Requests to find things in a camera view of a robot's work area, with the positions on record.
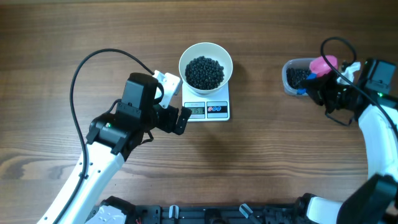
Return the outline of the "pink scoop blue handle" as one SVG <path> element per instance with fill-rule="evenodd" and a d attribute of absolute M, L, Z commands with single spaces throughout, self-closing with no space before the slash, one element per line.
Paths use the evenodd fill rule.
<path fill-rule="evenodd" d="M 335 67 L 338 68 L 338 59 L 333 56 L 333 55 L 326 55 L 326 59 L 328 59 L 328 61 Z M 331 71 L 331 68 L 329 67 L 329 65 L 326 63 L 326 60 L 323 57 L 318 57 L 314 60 L 312 60 L 309 64 L 308 64 L 308 69 L 303 69 L 303 72 L 305 72 L 307 75 L 305 75 L 305 78 L 301 78 L 301 80 L 298 83 L 298 87 L 297 87 L 297 95 L 304 95 L 306 94 L 306 89 L 299 87 L 300 86 L 300 82 L 304 81 L 304 80 L 312 80 L 315 78 L 320 78 L 323 75 L 326 75 L 327 73 L 329 73 Z"/>

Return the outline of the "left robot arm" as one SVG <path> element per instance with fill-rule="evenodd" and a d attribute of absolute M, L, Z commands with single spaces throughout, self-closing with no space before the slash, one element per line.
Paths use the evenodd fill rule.
<path fill-rule="evenodd" d="M 170 105 L 181 79 L 171 73 L 131 73 L 122 98 L 95 118 L 83 141 L 83 152 L 40 223 L 84 223 L 112 177 L 130 153 L 158 128 L 183 134 L 191 111 Z"/>

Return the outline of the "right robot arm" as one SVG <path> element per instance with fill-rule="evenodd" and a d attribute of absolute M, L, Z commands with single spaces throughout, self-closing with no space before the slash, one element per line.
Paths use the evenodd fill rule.
<path fill-rule="evenodd" d="M 295 203 L 297 223 L 397 223 L 388 212 L 397 206 L 397 98 L 389 95 L 396 66 L 369 58 L 355 85 L 338 83 L 334 72 L 304 80 L 300 86 L 329 114 L 345 109 L 363 134 L 368 180 L 344 202 L 305 194 Z"/>

